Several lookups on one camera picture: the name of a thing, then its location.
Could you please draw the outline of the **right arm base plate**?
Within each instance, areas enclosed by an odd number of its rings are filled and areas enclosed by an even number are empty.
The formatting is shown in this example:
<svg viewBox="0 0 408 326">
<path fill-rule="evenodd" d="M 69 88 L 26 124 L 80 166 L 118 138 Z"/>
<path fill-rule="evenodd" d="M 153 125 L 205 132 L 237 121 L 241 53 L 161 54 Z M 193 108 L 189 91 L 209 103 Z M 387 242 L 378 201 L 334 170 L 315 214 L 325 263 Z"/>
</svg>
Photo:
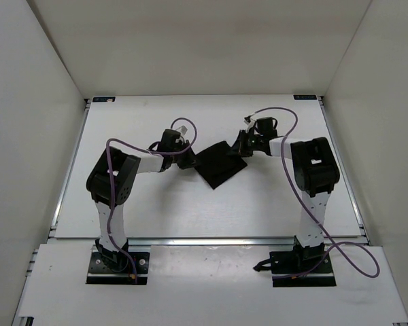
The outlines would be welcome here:
<svg viewBox="0 0 408 326">
<path fill-rule="evenodd" d="M 336 287 L 329 255 L 300 261 L 292 251 L 269 253 L 274 288 Z"/>
</svg>

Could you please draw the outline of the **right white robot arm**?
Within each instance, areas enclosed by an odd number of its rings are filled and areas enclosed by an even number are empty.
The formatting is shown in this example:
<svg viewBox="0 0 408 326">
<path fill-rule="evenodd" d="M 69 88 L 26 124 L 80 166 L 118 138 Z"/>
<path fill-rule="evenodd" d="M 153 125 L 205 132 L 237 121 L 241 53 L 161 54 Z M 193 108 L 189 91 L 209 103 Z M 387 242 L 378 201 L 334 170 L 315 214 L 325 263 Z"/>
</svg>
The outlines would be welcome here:
<svg viewBox="0 0 408 326">
<path fill-rule="evenodd" d="M 325 210 L 331 192 L 340 180 L 340 171 L 328 139 L 314 138 L 300 141 L 270 134 L 242 130 L 228 151 L 228 155 L 251 157 L 261 151 L 271 157 L 280 157 L 283 167 L 292 162 L 293 179 L 289 184 L 301 200 L 302 212 L 299 232 L 294 237 L 291 263 L 299 272 L 306 272 L 324 253 L 322 229 Z"/>
</svg>

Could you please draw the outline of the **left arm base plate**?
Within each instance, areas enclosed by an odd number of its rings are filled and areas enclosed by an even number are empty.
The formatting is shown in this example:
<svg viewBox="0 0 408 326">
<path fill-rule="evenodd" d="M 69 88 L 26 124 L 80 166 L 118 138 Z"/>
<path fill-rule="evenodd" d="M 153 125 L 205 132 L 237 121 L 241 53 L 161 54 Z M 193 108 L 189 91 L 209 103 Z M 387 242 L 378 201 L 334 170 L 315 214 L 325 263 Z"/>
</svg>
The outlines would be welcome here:
<svg viewBox="0 0 408 326">
<path fill-rule="evenodd" d="M 89 285 L 147 285 L 150 252 L 132 252 L 136 274 L 127 258 L 119 264 L 109 262 L 94 249 L 90 256 L 86 284 Z"/>
</svg>

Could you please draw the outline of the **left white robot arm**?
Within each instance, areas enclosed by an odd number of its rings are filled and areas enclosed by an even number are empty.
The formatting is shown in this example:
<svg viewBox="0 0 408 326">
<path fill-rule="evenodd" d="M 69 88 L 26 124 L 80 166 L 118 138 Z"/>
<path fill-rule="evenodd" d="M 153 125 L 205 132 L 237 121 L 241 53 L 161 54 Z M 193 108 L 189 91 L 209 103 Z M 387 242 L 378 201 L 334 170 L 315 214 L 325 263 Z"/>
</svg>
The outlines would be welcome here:
<svg viewBox="0 0 408 326">
<path fill-rule="evenodd" d="M 192 150 L 193 142 L 180 137 L 172 143 L 159 141 L 152 148 L 125 153 L 111 146 L 123 141 L 110 139 L 86 181 L 99 214 L 100 236 L 95 244 L 103 263 L 115 273 L 136 273 L 136 263 L 129 253 L 124 231 L 124 203 L 131 195 L 136 176 L 161 173 L 176 164 L 180 169 L 194 168 L 198 162 Z"/>
</svg>

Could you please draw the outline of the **black skirt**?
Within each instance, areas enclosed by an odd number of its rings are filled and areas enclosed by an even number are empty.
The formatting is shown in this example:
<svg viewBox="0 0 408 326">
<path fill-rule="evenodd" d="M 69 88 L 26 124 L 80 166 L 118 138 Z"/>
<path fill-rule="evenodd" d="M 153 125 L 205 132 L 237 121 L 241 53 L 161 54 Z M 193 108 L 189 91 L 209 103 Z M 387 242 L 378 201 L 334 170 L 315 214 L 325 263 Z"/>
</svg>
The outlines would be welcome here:
<svg viewBox="0 0 408 326">
<path fill-rule="evenodd" d="M 229 155 L 230 150 L 226 141 L 220 141 L 197 154 L 199 164 L 195 170 L 212 189 L 221 186 L 248 166 L 241 157 Z"/>
</svg>

